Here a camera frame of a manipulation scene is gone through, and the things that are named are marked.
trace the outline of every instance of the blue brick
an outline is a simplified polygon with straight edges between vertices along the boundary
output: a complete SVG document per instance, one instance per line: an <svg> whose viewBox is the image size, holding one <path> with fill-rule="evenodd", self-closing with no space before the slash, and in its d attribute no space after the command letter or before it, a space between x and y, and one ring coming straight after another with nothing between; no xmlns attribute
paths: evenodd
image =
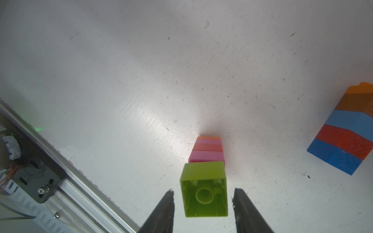
<svg viewBox="0 0 373 233"><path fill-rule="evenodd" d="M351 130L373 142L373 117L365 113L334 110L325 124Z"/></svg>
<svg viewBox="0 0 373 233"><path fill-rule="evenodd" d="M329 143L314 139L307 151L345 173L352 175L361 159Z"/></svg>

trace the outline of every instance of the screw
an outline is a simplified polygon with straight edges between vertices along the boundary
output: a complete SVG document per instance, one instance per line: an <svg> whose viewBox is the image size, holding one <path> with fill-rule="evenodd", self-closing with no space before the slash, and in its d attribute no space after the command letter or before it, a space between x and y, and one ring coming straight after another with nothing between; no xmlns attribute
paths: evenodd
<svg viewBox="0 0 373 233"><path fill-rule="evenodd" d="M55 219L59 219L61 217L61 214L59 212L56 212L53 217Z"/></svg>
<svg viewBox="0 0 373 233"><path fill-rule="evenodd" d="M44 185L43 187L41 188L38 188L38 193L39 194L43 194L43 193L46 193L46 192L49 192L49 187Z"/></svg>

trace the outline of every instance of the cable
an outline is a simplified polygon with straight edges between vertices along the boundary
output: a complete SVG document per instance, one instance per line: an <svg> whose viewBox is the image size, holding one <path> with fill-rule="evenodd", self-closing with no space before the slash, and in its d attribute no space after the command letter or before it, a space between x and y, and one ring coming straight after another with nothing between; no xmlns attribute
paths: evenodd
<svg viewBox="0 0 373 233"><path fill-rule="evenodd" d="M21 212L19 212L19 211L16 211L16 210L10 208L9 206L3 204L2 202L0 202L0 205L1 205L2 207L6 208L7 210L12 211L13 213L16 213L16 214L19 214L19 215L21 215L21 216L27 217L27 218L29 218L29 219L31 219L31 218L36 218L36 216L32 216L32 215L28 215L28 214L23 214L23 213L21 213ZM2 219L0 219L0 221L4 221L4 219L5 219L5 220L21 219L21 217L15 217L15 218L11 218L11 219L9 219L9 218L2 218Z"/></svg>
<svg viewBox="0 0 373 233"><path fill-rule="evenodd" d="M9 180L12 178L12 176L14 175L14 173L17 171L18 167L15 167L14 169L12 167L10 167L10 172L9 174L0 181L0 186L3 186L1 189L0 189L0 192L2 192L5 187L7 186Z"/></svg>

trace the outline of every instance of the lego duplo brick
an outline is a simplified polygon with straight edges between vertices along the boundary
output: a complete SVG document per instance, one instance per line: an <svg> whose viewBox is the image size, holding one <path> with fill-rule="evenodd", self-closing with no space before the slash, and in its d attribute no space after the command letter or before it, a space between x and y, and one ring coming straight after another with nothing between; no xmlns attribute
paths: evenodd
<svg viewBox="0 0 373 233"><path fill-rule="evenodd" d="M194 151L223 151L223 146L218 144L194 144Z"/></svg>
<svg viewBox="0 0 373 233"><path fill-rule="evenodd" d="M204 139L204 138L197 138L195 141L197 144L216 144L221 145L222 140L221 139Z"/></svg>
<svg viewBox="0 0 373 233"><path fill-rule="evenodd" d="M349 175L352 175L362 162L352 154L316 138L307 151Z"/></svg>
<svg viewBox="0 0 373 233"><path fill-rule="evenodd" d="M351 130L373 142L373 117L365 113L334 110L325 124Z"/></svg>
<svg viewBox="0 0 373 233"><path fill-rule="evenodd" d="M335 109L358 111L373 117L373 93L345 94Z"/></svg>
<svg viewBox="0 0 373 233"><path fill-rule="evenodd" d="M189 163L222 161L225 164L223 151L192 151L189 156Z"/></svg>
<svg viewBox="0 0 373 233"><path fill-rule="evenodd" d="M346 94L363 94L373 93L373 84L362 82L358 86L351 86L347 89Z"/></svg>
<svg viewBox="0 0 373 233"><path fill-rule="evenodd" d="M197 137L197 139L216 139L216 140L220 140L220 137L203 137L203 136L199 136L199 137Z"/></svg>
<svg viewBox="0 0 373 233"><path fill-rule="evenodd" d="M186 217L228 216L224 163L186 163L180 178Z"/></svg>
<svg viewBox="0 0 373 233"><path fill-rule="evenodd" d="M316 139L336 146L353 156L364 160L373 148L373 142L352 132L331 125L324 125Z"/></svg>

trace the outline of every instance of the pink brick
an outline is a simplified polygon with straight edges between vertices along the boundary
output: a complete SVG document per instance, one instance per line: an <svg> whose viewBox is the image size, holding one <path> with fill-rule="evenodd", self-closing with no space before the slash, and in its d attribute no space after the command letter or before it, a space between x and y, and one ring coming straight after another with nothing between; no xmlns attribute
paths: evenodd
<svg viewBox="0 0 373 233"><path fill-rule="evenodd" d="M202 139L202 138L197 138L195 141L198 144L216 144L216 145L221 145L222 140L221 139Z"/></svg>
<svg viewBox="0 0 373 233"><path fill-rule="evenodd" d="M225 164L224 159L224 152L223 151L192 151L190 154L189 163L195 162L213 162L213 161L223 161Z"/></svg>

